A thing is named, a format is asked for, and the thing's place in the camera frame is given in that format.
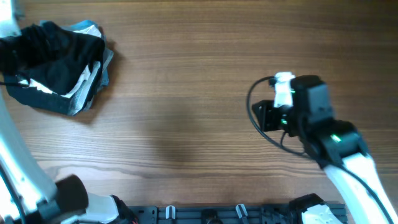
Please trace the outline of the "black t-shirt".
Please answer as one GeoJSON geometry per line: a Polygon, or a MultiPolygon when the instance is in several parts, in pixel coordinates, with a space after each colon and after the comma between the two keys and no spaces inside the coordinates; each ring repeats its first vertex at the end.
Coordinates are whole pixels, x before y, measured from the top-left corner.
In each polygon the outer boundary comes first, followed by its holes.
{"type": "Polygon", "coordinates": [[[66,95],[77,84],[85,67],[103,56],[102,38],[65,30],[52,21],[21,30],[21,66],[14,74],[3,75],[32,79],[54,93],[66,95]]]}

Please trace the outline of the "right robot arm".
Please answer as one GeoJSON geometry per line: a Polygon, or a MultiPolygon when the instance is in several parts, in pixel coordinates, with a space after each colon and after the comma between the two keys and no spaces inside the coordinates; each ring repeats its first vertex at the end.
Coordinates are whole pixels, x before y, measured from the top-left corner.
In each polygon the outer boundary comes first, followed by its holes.
{"type": "Polygon", "coordinates": [[[318,164],[356,223],[397,223],[363,136],[354,124],[335,118],[320,77],[279,72],[256,80],[246,111],[266,141],[318,164]]]}

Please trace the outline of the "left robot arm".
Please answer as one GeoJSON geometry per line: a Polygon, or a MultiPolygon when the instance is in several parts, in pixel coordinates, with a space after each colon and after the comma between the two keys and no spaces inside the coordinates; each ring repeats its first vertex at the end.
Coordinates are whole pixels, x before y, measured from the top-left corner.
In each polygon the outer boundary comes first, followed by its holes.
{"type": "MultiPolygon", "coordinates": [[[[74,115],[109,83],[113,52],[98,26],[45,21],[21,29],[19,6],[1,2],[1,73],[21,103],[74,115]]],[[[135,223],[116,196],[86,191],[70,175],[54,182],[38,165],[5,105],[1,106],[1,216],[6,223],[135,223]]]]}

